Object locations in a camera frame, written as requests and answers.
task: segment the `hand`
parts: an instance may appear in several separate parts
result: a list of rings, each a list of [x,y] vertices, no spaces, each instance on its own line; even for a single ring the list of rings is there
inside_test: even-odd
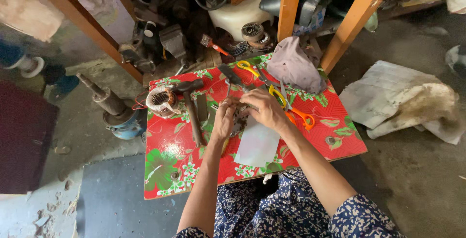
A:
[[[233,129],[233,114],[236,110],[236,105],[240,103],[240,99],[235,97],[227,97],[220,104],[215,115],[211,139],[225,140],[230,137]]]
[[[242,116],[251,115],[256,121],[276,132],[280,132],[287,124],[287,121],[289,121],[282,107],[278,104],[277,99],[260,88],[243,94],[240,102],[252,104],[256,107],[256,109],[248,107],[241,114]]]

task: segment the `purple cloth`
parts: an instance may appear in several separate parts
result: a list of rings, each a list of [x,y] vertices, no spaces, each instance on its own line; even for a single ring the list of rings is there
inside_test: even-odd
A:
[[[311,94],[318,94],[327,87],[314,63],[300,48],[296,36],[285,38],[277,45],[274,56],[267,63],[267,72],[284,84],[289,83]]]

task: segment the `white paper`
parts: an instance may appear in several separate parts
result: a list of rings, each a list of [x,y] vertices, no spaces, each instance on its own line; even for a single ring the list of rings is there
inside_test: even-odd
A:
[[[265,163],[274,161],[279,140],[280,135],[277,132],[249,116],[234,161],[249,166],[265,167]]]

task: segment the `yellow scissors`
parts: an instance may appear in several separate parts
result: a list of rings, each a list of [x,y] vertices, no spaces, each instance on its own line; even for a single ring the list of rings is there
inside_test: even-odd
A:
[[[245,69],[245,70],[248,70],[250,72],[252,72],[252,74],[254,74],[257,78],[259,78],[261,81],[263,81],[265,83],[265,85],[268,86],[268,92],[272,95],[272,96],[278,96],[278,98],[280,98],[280,101],[282,101],[282,103],[280,104],[280,106],[282,106],[282,109],[285,108],[285,106],[287,105],[287,102],[285,100],[285,98],[283,97],[283,95],[280,93],[280,91],[276,90],[275,87],[280,87],[280,84],[276,83],[276,82],[273,82],[269,79],[267,79],[267,77],[264,75],[264,73],[262,73],[262,71],[260,71],[260,69],[257,69],[257,71],[251,67],[251,64],[245,60],[241,60],[237,63],[237,66],[239,68],[242,68],[242,69]]]

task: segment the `red floral tablecloth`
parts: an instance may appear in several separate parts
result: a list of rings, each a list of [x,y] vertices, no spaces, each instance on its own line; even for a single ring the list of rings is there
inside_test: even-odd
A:
[[[255,65],[255,68],[260,68],[269,79],[277,81],[266,72],[267,62],[272,56],[271,53],[250,58],[247,61]],[[241,77],[244,84],[253,83],[256,86],[263,84],[249,71],[237,68],[236,63],[231,63],[229,66]],[[319,72],[327,79],[321,69]],[[209,119],[206,122],[201,122],[201,125],[204,138],[208,142],[215,116],[215,110],[210,106],[223,100],[227,91],[225,76],[220,70],[210,68],[194,73],[181,74],[151,81],[150,85],[151,88],[155,88],[161,84],[170,85],[199,78],[203,80],[204,87],[192,92],[191,98],[196,99],[198,95],[206,94]],[[305,113],[312,114],[316,120],[314,128],[307,131],[303,126],[300,126],[302,124],[301,118],[295,115],[300,132],[327,160],[340,159],[366,152],[367,148],[364,142],[361,140],[330,81],[327,82],[327,85],[328,88],[318,95],[312,95],[299,89],[288,92],[290,104]],[[241,97],[243,92],[240,87],[232,85],[230,94]],[[144,176],[145,199],[190,191],[196,181],[196,175],[206,149],[205,147],[196,148],[184,99],[182,96],[179,96],[178,99],[180,110],[182,110],[180,115],[173,116],[170,119],[162,119],[154,115],[150,110],[148,111]],[[280,140],[278,144],[274,161],[266,164],[265,167],[255,168],[235,163],[234,158],[241,136],[242,133],[239,133],[230,138],[220,160],[218,184],[241,181],[245,178],[298,167],[298,162],[283,140]],[[336,142],[333,145],[327,144],[325,141],[327,136],[333,136]],[[178,171],[179,177],[177,180],[172,181],[171,173],[175,171]]]

